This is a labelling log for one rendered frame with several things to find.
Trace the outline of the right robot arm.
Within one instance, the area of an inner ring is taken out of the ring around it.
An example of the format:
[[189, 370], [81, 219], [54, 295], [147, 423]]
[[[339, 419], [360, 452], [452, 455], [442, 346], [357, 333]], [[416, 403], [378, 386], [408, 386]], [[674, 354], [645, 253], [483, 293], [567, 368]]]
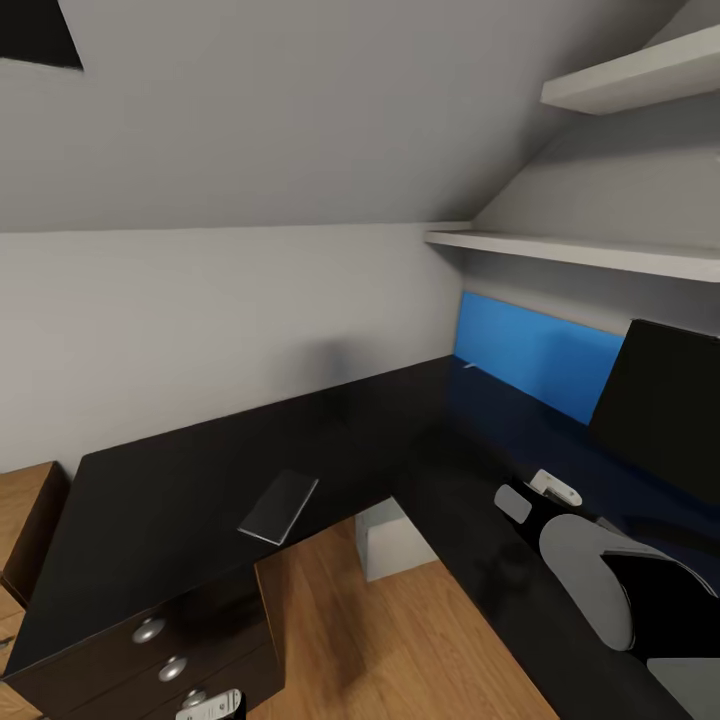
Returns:
[[690, 713], [720, 720], [720, 599], [681, 562], [590, 522], [576, 490], [541, 469], [494, 504], [556, 574], [600, 640], [633, 654]]

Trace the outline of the keyboard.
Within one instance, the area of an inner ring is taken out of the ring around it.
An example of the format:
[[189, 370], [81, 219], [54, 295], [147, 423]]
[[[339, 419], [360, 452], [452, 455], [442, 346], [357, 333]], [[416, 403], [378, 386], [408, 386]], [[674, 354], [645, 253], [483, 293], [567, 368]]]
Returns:
[[606, 530], [612, 531], [613, 533], [616, 533], [617, 535], [620, 535], [621, 537], [625, 537], [625, 536], [626, 536], [622, 531], [620, 531], [620, 530], [617, 529], [614, 525], [612, 525], [611, 523], [609, 523], [609, 521], [607, 521], [604, 517], [599, 517], [599, 519], [597, 519], [597, 520], [595, 521], [595, 523], [596, 523], [597, 525], [600, 525], [602, 528], [605, 528]]

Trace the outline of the notebook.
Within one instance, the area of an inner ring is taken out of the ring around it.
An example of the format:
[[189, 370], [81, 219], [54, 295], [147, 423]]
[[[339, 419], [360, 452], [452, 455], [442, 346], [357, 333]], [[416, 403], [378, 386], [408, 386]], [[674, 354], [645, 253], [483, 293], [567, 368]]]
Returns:
[[239, 525], [239, 531], [282, 545], [317, 481], [316, 477], [281, 469]]

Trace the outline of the monitor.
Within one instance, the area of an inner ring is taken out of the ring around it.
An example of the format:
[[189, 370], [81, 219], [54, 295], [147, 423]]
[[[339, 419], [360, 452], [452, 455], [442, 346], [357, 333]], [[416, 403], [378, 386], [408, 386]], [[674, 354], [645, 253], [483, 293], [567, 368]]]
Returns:
[[[720, 336], [633, 320], [585, 437], [720, 511]], [[720, 549], [674, 525], [630, 528]]]

